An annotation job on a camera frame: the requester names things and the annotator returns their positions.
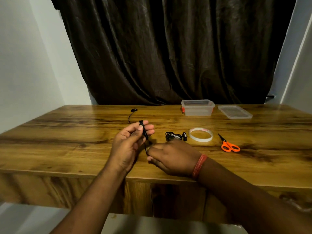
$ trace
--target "wooden surface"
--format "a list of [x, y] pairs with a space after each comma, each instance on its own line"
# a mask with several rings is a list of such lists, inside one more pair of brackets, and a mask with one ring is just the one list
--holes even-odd
[[[188, 143], [254, 185], [312, 188], [312, 116], [284, 105], [242, 105], [252, 119], [230, 120], [217, 107], [211, 116], [187, 117], [180, 106], [136, 106], [131, 121], [155, 125], [153, 142], [165, 132], [193, 127], [213, 131], [211, 142]], [[102, 169], [114, 135], [128, 125], [133, 106], [63, 106], [0, 135], [0, 173], [93, 178]], [[239, 145], [239, 153], [220, 149], [220, 133]], [[181, 184], [146, 162], [145, 151], [127, 181]]]
[[[63, 106], [0, 135], [0, 201], [72, 208], [105, 165], [115, 134], [131, 122], [165, 132], [213, 131], [211, 142], [188, 143], [238, 176], [304, 213], [312, 213], [312, 116], [283, 105], [241, 105], [252, 119], [230, 120], [217, 108], [186, 117], [180, 106]], [[239, 153], [220, 149], [220, 133]], [[204, 138], [206, 133], [197, 132]], [[142, 150], [110, 209], [114, 213], [236, 223], [208, 190], [146, 162]]]

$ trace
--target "plastic container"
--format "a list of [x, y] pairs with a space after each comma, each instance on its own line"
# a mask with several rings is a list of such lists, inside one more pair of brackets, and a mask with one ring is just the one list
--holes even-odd
[[182, 111], [186, 116], [210, 116], [215, 104], [213, 101], [202, 100], [182, 100]]
[[252, 114], [235, 105], [221, 105], [218, 109], [230, 119], [250, 119]]

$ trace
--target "tape roll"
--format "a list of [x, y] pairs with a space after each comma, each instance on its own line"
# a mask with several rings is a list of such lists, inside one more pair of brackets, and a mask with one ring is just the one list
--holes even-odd
[[[197, 138], [197, 137], [191, 135], [191, 132], [196, 131], [196, 130], [207, 132], [208, 134], [211, 135], [211, 137], [208, 139], [200, 139], [200, 138]], [[198, 141], [198, 142], [209, 142], [210, 140], [213, 139], [213, 133], [210, 130], [205, 129], [205, 128], [200, 128], [200, 127], [190, 129], [189, 135], [190, 135], [190, 138], [192, 138], [193, 140]]]

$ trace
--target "red thread bracelet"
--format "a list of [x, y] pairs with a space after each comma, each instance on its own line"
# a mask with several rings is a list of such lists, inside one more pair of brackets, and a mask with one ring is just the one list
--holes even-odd
[[197, 180], [198, 175], [199, 175], [199, 171], [201, 169], [201, 166], [203, 165], [204, 161], [207, 159], [207, 156], [205, 154], [202, 154], [194, 168], [193, 174], [192, 174], [192, 178], [194, 180]]

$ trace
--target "dark brown curtain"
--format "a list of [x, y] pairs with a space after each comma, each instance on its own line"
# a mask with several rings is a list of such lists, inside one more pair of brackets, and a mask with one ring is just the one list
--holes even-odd
[[52, 0], [99, 104], [261, 104], [296, 0]]

